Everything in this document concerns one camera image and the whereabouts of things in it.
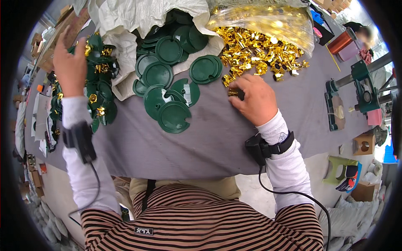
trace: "clear plastic bag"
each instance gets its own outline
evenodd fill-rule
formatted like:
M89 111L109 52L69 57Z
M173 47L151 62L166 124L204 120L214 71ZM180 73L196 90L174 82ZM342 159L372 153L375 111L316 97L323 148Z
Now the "clear plastic bag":
M310 58L314 49L311 13L300 0L209 0L206 28L242 27L292 43Z

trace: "blue glove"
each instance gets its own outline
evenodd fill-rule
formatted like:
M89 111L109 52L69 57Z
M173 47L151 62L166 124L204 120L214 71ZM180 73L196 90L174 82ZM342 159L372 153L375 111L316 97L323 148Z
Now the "blue glove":
M311 15L313 16L313 20L322 25L324 23L324 20L321 18L321 15L318 14L317 12L310 10Z

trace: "black wrist device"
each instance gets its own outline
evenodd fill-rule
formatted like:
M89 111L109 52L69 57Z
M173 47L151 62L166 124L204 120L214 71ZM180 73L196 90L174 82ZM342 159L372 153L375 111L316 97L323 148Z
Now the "black wrist device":
M63 142L67 148L76 148L84 164L96 160L96 153L92 144L92 129L81 121L71 129L63 130Z
M270 158L272 154L282 154L292 146L295 139L293 132L288 133L287 138L282 142L275 145L268 145L268 143L261 138L261 134L257 134L244 143L246 150L253 157L259 166L265 166L266 158Z

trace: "white arm sleeve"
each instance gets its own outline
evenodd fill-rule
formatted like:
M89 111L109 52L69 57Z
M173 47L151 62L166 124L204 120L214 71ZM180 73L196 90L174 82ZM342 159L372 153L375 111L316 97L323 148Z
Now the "white arm sleeve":
M275 145L283 142L289 131L281 112L273 119L257 127L261 133L261 137L269 144ZM307 195L311 194L310 176L306 170L303 157L299 152L300 143L295 139L292 146L280 155L272 154L267 161L267 175L271 181L275 192L302 192ZM309 198L299 194L274 194L276 205L275 213L281 208L291 205L314 202Z
M63 126L70 129L80 121L92 122L87 109L88 98L85 96L63 98ZM75 148L63 148L63 158L67 163L67 172L73 190L74 201L79 208L87 206L96 196L98 182L89 164L84 165ZM116 190L110 173L101 156L93 162L100 181L98 199L89 206L103 211L114 211L121 214L116 200Z

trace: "shirt logo patch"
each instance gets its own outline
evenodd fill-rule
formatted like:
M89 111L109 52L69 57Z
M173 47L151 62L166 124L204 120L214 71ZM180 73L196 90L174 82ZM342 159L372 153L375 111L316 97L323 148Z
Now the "shirt logo patch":
M140 227L134 227L134 233L142 235L154 235L153 229L145 229Z

